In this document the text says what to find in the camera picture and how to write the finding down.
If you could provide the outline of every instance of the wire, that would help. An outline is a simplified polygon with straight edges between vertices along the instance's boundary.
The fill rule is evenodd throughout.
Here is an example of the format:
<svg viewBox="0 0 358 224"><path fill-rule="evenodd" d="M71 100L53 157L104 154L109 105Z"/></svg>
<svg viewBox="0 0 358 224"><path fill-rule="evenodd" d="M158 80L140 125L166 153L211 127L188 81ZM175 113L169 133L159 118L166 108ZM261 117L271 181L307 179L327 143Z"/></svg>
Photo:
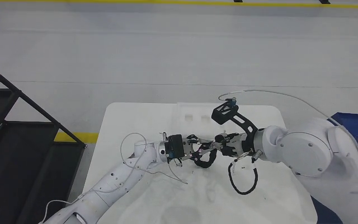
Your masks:
<svg viewBox="0 0 358 224"><path fill-rule="evenodd" d="M272 94L279 94L279 95L284 95L284 96L289 96L289 97L292 97L292 98L295 98L297 100L300 100L302 102L304 102L305 104L307 104L308 106L310 106L311 108L313 108L315 111L319 112L320 114L322 114L323 116L325 116L327 119L331 120L333 123L335 123L335 125L337 125L338 127L340 127L346 134L348 134L348 136L352 139L356 149L358 150L358 143L356 141L356 139L353 137L353 135L343 126L341 125L340 123L338 123L336 120L334 120L331 116L328 116L327 114L325 114L324 112L318 110L317 108L315 108L313 105L311 105L310 103L306 102L305 100L299 98L299 97L296 97L296 96L293 96L293 95L289 95L289 94L285 94L283 92L276 92L276 91L270 91L270 90L254 90L254 89L251 89L251 90L240 90L240 91L233 91L233 92L228 92L226 94L222 94L218 97L218 100L220 101L225 101L222 99L223 96L227 96L227 95L231 95L231 94L239 94L239 93L242 93L242 92L269 92L269 93L272 93Z"/></svg>
<svg viewBox="0 0 358 224"><path fill-rule="evenodd" d="M256 188L256 185L257 185L257 181L258 181L258 174L257 174L257 168L254 166L254 169L253 169L253 173L255 174L255 180L253 182L253 186L250 188L250 190L246 191L246 192L241 192L237 189L237 187L235 186L234 184L234 181L233 181L233 178L231 176L231 167L233 166L233 163L230 163L229 167L228 167L228 172L229 172L229 178L230 178L230 182L231 182L231 185L232 187L235 189L235 191L238 193L238 194L241 194L241 195L247 195L251 192L253 192L253 190L255 190Z"/></svg>
<svg viewBox="0 0 358 224"><path fill-rule="evenodd" d="M66 201L64 201L64 200L51 200L51 201L49 201L49 202L47 203L47 205L46 205L44 219L43 219L41 222L39 222L39 224L44 223L44 221L45 221L45 219L46 219L46 216L47 216L47 210L48 210L48 208L49 208L49 204L52 203L52 202L62 202L62 203L66 203L66 204L73 204L73 203L74 203L74 201L73 201L73 202L66 202Z"/></svg>
<svg viewBox="0 0 358 224"><path fill-rule="evenodd" d="M128 136L130 136L130 135L132 135L132 134L138 134L138 135L142 136L142 138L144 139L144 141L145 141L145 148L144 148L142 154L145 152L145 149L147 148L147 140L146 140L146 138L145 138L143 135L141 135L140 133L137 133L137 132L132 132L132 133L128 134L128 135L127 135L126 137L124 137L124 139L122 140L121 147L120 147L121 158L122 158L122 160L123 160L123 163L124 163L126 166L132 168L131 173L132 173L133 170L135 169L136 163L139 161L139 159L140 159L141 156L142 156L142 154L139 156L139 159L137 160L137 162L134 164L133 167L130 166L130 165L128 165L126 162L124 162L124 158L123 158L123 154L122 154L122 145L123 145L124 140L125 140ZM163 175L165 175L165 176L167 176L167 177L169 177L169 178L171 178L171 179L174 179L174 180L177 180L177 181L179 181L179 182L182 182L183 184L188 184L187 182L184 182L184 181L182 181L180 178L178 178L177 175L175 175L175 173L174 173L174 172L172 171L172 169L170 168L169 163L168 163L168 166L169 166L169 169L170 169L170 171L172 172L172 174L176 177L176 179L173 178L172 176L169 176L169 175L167 175L167 174L161 172L161 171L150 172L150 171L148 171L148 170L143 170L143 169L140 169L140 170L141 170L141 171L144 171L144 172L147 172L147 173L149 173L149 174L152 174L152 175L154 175L154 174L163 174Z"/></svg>

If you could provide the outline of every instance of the black cable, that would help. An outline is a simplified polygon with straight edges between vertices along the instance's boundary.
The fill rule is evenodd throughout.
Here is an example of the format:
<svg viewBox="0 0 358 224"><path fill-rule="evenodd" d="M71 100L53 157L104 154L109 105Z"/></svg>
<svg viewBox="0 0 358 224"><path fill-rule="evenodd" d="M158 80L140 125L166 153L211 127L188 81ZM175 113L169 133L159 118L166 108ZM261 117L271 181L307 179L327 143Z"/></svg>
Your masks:
<svg viewBox="0 0 358 224"><path fill-rule="evenodd" d="M237 192L238 194L241 194L241 195L247 195L247 194L251 193L251 192L256 188L257 180L258 180L258 175L257 175L257 169L256 169L256 167L253 169L253 172L255 173L255 181L254 181L254 183L253 183L252 188L251 188L250 190L248 190L247 192L241 192L241 191L239 191L239 190L236 188L236 186L235 186L235 184L234 184L234 182L233 182L233 178L231 177L231 167L232 167L232 166L233 166L233 164L231 163L231 164L229 165L229 167L228 167L228 171L229 171L230 182L231 182L231 185L233 186L233 188L236 190L236 192Z"/></svg>
<svg viewBox="0 0 358 224"><path fill-rule="evenodd" d="M201 168L209 168L213 162L215 161L216 159L216 153L217 153L218 150L211 150L210 151L210 155L209 155L209 160L208 162L206 161L201 161L200 159L198 159L197 161L194 161L194 163L197 165L197 166L200 166Z"/></svg>

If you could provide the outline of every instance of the cable connector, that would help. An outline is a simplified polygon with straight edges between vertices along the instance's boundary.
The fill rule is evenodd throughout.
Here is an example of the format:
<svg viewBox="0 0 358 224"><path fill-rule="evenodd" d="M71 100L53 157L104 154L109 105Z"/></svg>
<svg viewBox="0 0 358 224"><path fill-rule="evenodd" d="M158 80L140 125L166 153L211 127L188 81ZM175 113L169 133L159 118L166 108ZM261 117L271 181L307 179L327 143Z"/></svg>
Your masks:
<svg viewBox="0 0 358 224"><path fill-rule="evenodd" d="M257 150L255 152L255 154L251 157L251 161L255 162L262 155L263 155L263 152L261 150Z"/></svg>

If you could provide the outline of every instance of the white table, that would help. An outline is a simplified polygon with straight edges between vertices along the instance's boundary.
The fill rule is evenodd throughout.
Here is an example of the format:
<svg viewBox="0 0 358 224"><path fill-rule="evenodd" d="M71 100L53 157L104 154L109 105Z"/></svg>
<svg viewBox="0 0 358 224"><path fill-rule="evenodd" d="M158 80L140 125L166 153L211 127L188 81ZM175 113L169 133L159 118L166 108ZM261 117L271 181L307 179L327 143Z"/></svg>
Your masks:
<svg viewBox="0 0 358 224"><path fill-rule="evenodd" d="M196 134L212 138L223 130L242 132L232 122L222 126L210 120L218 104L140 104L113 103L107 107L100 135L89 167L84 191L97 183L107 171L121 162L119 146L130 132L160 141L159 132ZM279 110L273 106L240 106L239 112L258 128L269 125L284 127ZM124 156L133 152L140 137L129 137ZM249 195L239 195L232 188L227 167L232 158L218 153L209 169L192 161L183 168L172 165L174 172L189 184L184 185L164 175L146 174L127 195L117 201L99 223L317 223L308 192L283 164L259 160L258 184ZM233 179L242 191L249 189L254 174L249 159L236 165ZM154 168L169 174L166 165Z"/></svg>

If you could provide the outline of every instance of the metal rod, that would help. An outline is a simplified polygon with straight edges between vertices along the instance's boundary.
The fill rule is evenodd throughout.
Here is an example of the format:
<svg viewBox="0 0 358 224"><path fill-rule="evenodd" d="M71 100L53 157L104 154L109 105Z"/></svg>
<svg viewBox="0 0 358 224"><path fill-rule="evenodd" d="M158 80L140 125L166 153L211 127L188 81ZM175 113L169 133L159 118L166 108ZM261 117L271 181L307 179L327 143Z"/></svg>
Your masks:
<svg viewBox="0 0 358 224"><path fill-rule="evenodd" d="M76 142L82 144L84 147L86 144L84 144L81 140L79 140L72 132L70 132L67 128L65 128L62 124L60 124L55 118L53 118L49 113L47 113L44 109L42 109L37 103L35 103L32 99L30 99L28 96L26 96L21 90L19 90L14 84L12 84L9 80L7 80L5 77L3 77L0 74L0 82L2 82L6 87L8 87L11 91L18 93L20 98L22 98L25 102L27 102L30 106L35 108L40 114L42 114L44 117L49 119L52 123L57 125L59 129L63 130L67 135L69 135L73 140Z"/></svg>

